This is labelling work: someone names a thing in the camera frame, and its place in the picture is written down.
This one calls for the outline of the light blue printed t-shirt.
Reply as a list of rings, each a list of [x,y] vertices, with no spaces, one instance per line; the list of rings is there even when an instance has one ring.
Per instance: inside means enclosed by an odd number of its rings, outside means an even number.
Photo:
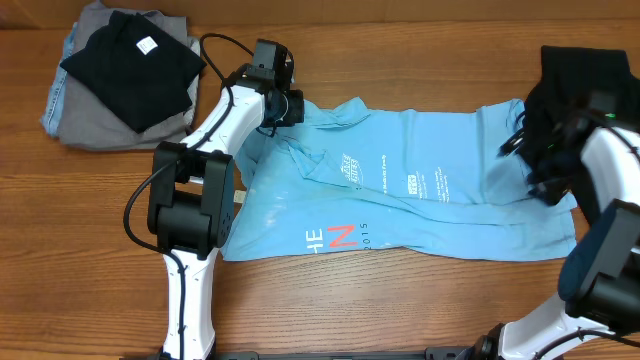
[[[528,167],[498,153],[523,112],[519,99],[471,113],[307,103],[301,124],[241,147],[247,195],[223,257],[398,247],[493,261],[565,257],[576,244],[574,198],[533,198]]]

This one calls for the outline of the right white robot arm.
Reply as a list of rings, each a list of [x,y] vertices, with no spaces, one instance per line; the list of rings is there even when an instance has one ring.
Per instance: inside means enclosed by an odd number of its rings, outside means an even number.
[[[595,91],[551,131],[530,125],[500,155],[535,161],[532,195],[551,203],[574,192],[589,229],[566,257],[557,291],[525,317],[496,325],[446,359],[560,359],[597,338],[634,346],[639,330],[639,125]]]

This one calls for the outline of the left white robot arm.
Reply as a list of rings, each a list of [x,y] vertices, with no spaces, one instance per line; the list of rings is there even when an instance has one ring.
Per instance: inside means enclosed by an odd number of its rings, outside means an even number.
[[[254,131],[272,137],[303,120],[303,93],[293,88],[295,61],[282,44],[260,39],[252,60],[221,79],[217,105],[178,143],[162,142],[152,172],[129,198],[123,214],[137,245],[130,215],[149,193],[147,227],[157,242],[168,278],[168,329],[157,359],[212,359],[215,261],[231,231],[234,157]]]

